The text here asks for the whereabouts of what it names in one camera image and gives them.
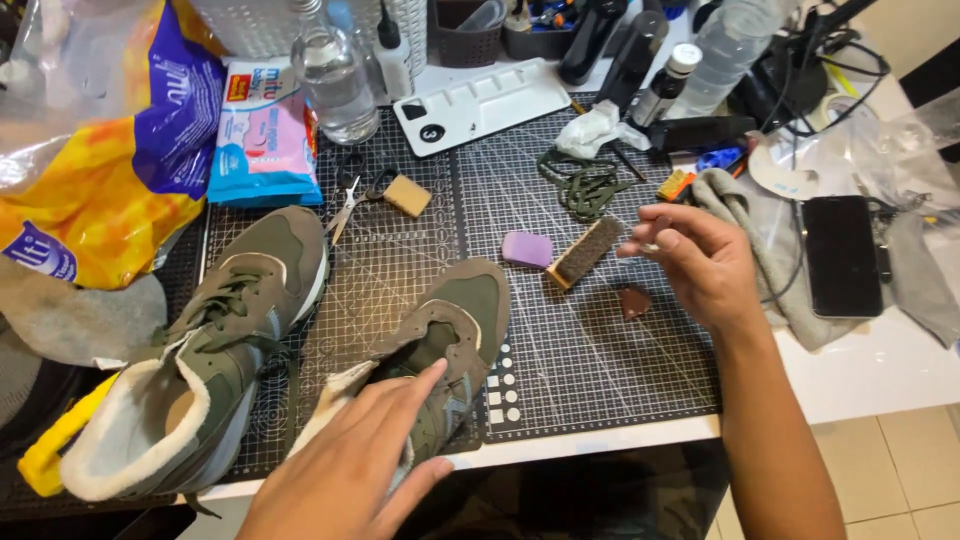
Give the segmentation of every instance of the phone screen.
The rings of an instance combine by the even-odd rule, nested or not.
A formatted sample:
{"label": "phone screen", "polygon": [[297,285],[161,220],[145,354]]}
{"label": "phone screen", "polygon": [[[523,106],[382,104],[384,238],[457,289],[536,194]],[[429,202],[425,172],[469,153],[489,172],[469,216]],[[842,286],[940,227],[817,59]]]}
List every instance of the phone screen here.
{"label": "phone screen", "polygon": [[867,200],[819,197],[801,206],[813,312],[822,317],[876,317],[883,312]]}

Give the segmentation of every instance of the hand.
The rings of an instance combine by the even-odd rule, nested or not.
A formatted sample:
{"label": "hand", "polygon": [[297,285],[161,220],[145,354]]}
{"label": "hand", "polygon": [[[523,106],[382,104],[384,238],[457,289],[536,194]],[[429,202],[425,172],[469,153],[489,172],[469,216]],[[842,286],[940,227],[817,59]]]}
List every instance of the hand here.
{"label": "hand", "polygon": [[424,461],[384,501],[417,412],[445,370],[440,359],[415,379],[365,387],[267,477],[237,538],[393,538],[453,470],[442,457]]}
{"label": "hand", "polygon": [[[763,318],[754,256],[743,230],[694,207],[651,205],[636,213],[640,224],[616,255],[644,255],[658,262],[694,320],[714,333]],[[661,216],[669,218],[672,228],[658,231],[654,222]],[[656,244],[659,250],[645,253],[644,244]]]}

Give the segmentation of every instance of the scissors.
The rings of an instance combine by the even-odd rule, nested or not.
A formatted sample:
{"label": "scissors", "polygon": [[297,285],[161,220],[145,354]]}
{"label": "scissors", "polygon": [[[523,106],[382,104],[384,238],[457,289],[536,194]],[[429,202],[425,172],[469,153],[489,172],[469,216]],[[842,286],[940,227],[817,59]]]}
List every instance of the scissors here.
{"label": "scissors", "polygon": [[376,175],[376,178],[373,179],[373,184],[370,188],[368,188],[363,195],[360,195],[358,199],[354,199],[353,193],[356,191],[357,185],[360,184],[360,177],[363,176],[366,165],[366,156],[359,152],[351,152],[340,162],[340,166],[337,167],[337,181],[344,187],[347,193],[347,199],[344,201],[344,207],[337,212],[337,215],[333,216],[333,219],[326,224],[326,229],[324,229],[327,234],[330,234],[330,231],[336,228],[333,237],[330,239],[331,246],[336,245],[337,240],[340,239],[340,234],[343,233],[344,228],[347,226],[347,221],[349,221],[353,209],[360,203],[382,200],[383,191],[380,190],[380,187],[383,185],[384,180],[388,178],[393,180],[396,178],[396,175],[399,174],[396,172],[396,169],[391,167],[383,169]]}

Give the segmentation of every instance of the shoe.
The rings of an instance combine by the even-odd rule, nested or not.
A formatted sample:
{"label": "shoe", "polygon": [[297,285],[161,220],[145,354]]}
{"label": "shoe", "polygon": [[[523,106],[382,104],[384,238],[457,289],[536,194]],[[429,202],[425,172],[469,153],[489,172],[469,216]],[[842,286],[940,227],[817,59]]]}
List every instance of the shoe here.
{"label": "shoe", "polygon": [[239,452],[267,357],[324,291],[327,256],[309,209],[279,209],[243,231],[180,319],[120,373],[63,458],[63,485],[102,501],[194,493],[220,479]]}
{"label": "shoe", "polygon": [[305,446],[364,383],[415,377],[445,357],[446,373],[420,408],[401,468],[409,470],[437,455],[467,418],[499,355],[509,319],[510,289],[499,266],[470,258],[448,268],[394,334],[373,344],[364,361],[330,376],[291,454]]}

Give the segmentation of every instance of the white basket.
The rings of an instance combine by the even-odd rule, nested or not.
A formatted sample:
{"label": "white basket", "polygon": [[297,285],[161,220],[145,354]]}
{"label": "white basket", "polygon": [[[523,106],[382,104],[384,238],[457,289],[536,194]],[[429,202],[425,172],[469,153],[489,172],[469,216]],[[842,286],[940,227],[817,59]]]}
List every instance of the white basket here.
{"label": "white basket", "polygon": [[[380,22],[380,0],[349,0],[353,24],[368,42],[376,41]],[[387,11],[400,31],[410,40],[410,70],[414,76],[426,66],[426,0],[387,0]]]}
{"label": "white basket", "polygon": [[213,35],[231,55],[286,57],[300,33],[287,0],[190,0]]}

